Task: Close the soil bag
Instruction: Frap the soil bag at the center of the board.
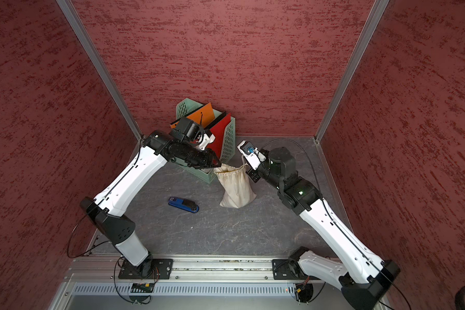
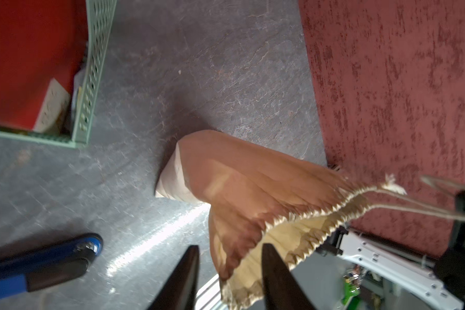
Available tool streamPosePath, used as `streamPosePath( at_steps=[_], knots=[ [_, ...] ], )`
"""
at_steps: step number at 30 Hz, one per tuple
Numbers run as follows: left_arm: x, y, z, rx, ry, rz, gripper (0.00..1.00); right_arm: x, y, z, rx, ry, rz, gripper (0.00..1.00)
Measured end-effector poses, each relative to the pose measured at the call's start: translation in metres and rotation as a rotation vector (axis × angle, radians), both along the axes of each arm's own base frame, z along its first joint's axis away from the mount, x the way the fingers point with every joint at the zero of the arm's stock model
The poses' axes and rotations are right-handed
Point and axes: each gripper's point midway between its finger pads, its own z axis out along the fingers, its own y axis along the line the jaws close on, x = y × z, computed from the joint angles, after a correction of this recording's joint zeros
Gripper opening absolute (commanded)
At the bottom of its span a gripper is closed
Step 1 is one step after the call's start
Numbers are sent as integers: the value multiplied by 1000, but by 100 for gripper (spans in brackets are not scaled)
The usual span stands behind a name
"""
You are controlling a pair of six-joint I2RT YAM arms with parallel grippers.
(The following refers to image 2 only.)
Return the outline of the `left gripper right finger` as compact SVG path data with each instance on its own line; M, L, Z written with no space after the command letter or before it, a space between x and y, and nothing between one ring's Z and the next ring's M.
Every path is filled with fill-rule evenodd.
M268 310L316 310L273 244L262 246L262 285Z

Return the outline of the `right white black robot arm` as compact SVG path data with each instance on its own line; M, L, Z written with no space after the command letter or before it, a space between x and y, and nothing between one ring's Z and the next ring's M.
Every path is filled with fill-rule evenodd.
M422 181L446 195L454 189L455 210L447 211L423 201L412 200L395 182L387 183L388 194L396 194L401 200L413 202L416 213L445 217L454 220L448 249L433 268L420 267L403 256L393 254L381 244L373 245L344 227L338 228L318 249L354 263L368 271L394 282L420 298L434 309L465 309L465 184L459 184L431 176Z

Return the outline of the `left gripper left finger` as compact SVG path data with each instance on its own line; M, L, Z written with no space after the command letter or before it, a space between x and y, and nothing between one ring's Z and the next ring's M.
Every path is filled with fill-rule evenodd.
M195 309L200 250L190 245L148 310Z

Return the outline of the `beige drawstring cloth bag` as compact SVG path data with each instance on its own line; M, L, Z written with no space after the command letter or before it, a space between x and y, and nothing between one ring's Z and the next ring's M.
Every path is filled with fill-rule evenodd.
M409 197L393 175L368 183L215 130L177 142L155 195L210 205L209 243L222 302L246 309L264 297L264 244L294 269L344 223L379 207L370 192L405 200L400 211L465 223L464 213Z

